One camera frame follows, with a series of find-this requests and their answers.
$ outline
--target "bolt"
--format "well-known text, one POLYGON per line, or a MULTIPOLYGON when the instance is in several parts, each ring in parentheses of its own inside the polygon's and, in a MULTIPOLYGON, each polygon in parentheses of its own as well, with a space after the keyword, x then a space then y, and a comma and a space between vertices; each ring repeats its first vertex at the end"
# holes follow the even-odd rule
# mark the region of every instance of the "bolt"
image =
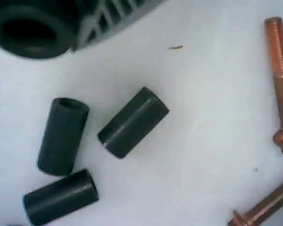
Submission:
POLYGON ((271 68, 273 70, 281 127, 274 142, 283 153, 283 21, 280 17, 265 20, 266 37, 271 68))
POLYGON ((283 207, 283 184, 246 214, 240 215, 237 211, 234 211, 234 218, 228 225, 259 226, 281 207, 283 207))

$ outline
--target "plastic part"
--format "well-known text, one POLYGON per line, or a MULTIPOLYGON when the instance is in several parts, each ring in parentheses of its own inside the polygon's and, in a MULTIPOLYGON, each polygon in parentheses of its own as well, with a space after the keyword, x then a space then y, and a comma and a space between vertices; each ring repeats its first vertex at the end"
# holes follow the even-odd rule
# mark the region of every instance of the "plastic part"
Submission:
POLYGON ((28 58, 51 58, 75 44, 73 0, 0 0, 0 46, 28 58))
POLYGON ((165 104, 143 87, 98 134, 99 141, 113 155, 122 159, 168 113, 165 104))
POLYGON ((35 226, 47 224, 98 200, 96 186, 87 170, 23 197, 27 216, 35 226))
POLYGON ((53 100, 38 159, 42 171, 55 176, 72 171, 89 108, 82 102, 53 100))
POLYGON ((52 58, 103 41, 164 0, 0 0, 0 46, 52 58))

